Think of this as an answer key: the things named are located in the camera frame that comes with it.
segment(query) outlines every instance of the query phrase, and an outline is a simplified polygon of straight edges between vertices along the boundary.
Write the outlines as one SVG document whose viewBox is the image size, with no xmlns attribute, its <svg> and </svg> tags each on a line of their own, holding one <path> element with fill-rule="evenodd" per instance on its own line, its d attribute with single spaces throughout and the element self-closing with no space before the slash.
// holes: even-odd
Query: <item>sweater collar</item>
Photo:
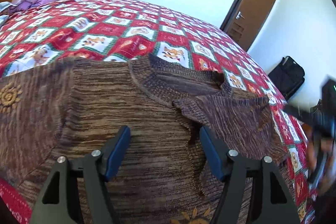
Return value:
<svg viewBox="0 0 336 224">
<path fill-rule="evenodd" d="M 190 95 L 174 89 L 169 83 L 159 79 L 158 75 L 172 75 L 186 80 L 218 85 L 218 91 L 231 94 L 232 89 L 222 73 L 215 71 L 196 71 L 181 65 L 170 63 L 148 54 L 137 60 L 129 61 L 131 77 L 138 88 L 158 103 L 172 108 L 172 100 Z"/>
</svg>

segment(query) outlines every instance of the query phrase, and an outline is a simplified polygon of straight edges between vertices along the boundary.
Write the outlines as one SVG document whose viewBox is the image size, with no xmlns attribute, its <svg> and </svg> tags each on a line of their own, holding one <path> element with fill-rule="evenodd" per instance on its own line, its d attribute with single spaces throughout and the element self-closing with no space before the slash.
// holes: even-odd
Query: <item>blue gripper pad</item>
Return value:
<svg viewBox="0 0 336 224">
<path fill-rule="evenodd" d="M 105 180 L 109 181 L 112 177 L 117 175 L 121 161 L 123 160 L 126 150 L 131 142 L 131 130 L 124 126 L 121 128 L 122 132 L 114 137 L 117 138 L 115 147 L 107 160 L 107 169 L 105 173 Z"/>
<path fill-rule="evenodd" d="M 202 127 L 199 130 L 199 139 L 201 141 L 205 156 L 208 160 L 208 164 L 211 169 L 211 173 L 219 180 L 223 181 L 224 173 L 222 172 L 222 161 L 215 149 L 214 144 L 212 143 L 209 132 Z"/>
</svg>

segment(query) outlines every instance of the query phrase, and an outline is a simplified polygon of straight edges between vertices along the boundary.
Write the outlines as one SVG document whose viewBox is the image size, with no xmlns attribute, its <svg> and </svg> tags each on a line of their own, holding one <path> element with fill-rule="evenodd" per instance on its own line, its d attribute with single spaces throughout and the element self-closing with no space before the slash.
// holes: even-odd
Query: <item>door handle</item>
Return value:
<svg viewBox="0 0 336 224">
<path fill-rule="evenodd" d="M 238 12 L 238 15 L 236 16 L 236 19 L 239 19 L 240 17 L 243 18 L 243 19 L 245 19 L 245 17 L 242 16 L 241 11 Z"/>
</svg>

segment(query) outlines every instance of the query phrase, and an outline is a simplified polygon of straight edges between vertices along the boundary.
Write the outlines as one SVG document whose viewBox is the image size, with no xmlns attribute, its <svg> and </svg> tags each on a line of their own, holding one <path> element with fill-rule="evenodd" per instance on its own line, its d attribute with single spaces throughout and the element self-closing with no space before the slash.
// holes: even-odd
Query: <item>sun motif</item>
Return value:
<svg viewBox="0 0 336 224">
<path fill-rule="evenodd" d="M 181 212 L 183 217 L 188 221 L 188 224 L 209 224 L 210 220 L 207 219 L 206 217 L 210 214 L 210 207 L 205 211 L 205 213 L 202 216 L 197 216 L 197 208 L 193 209 L 193 214 L 191 218 L 186 212 Z M 180 222 L 176 219 L 171 219 L 170 220 L 171 224 L 180 224 Z"/>
<path fill-rule="evenodd" d="M 22 93 L 21 85 L 10 82 L 0 90 L 0 113 L 10 113 L 16 109 L 20 101 L 19 95 Z"/>
</svg>

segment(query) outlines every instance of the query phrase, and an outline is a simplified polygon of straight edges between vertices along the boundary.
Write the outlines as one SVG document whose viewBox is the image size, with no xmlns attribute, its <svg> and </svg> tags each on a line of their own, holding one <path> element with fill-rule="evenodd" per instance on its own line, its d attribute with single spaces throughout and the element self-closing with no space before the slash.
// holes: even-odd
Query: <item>quilt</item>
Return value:
<svg viewBox="0 0 336 224">
<path fill-rule="evenodd" d="M 67 56 L 126 62 L 149 52 L 183 67 L 222 72 L 230 85 L 267 95 L 275 130 L 290 157 L 298 214 L 309 223 L 314 211 L 305 161 L 307 139 L 267 74 L 217 27 L 169 8 L 138 0 L 60 0 L 11 15 L 0 29 L 0 77 Z M 0 196 L 19 223 L 31 209 L 0 179 Z"/>
</svg>

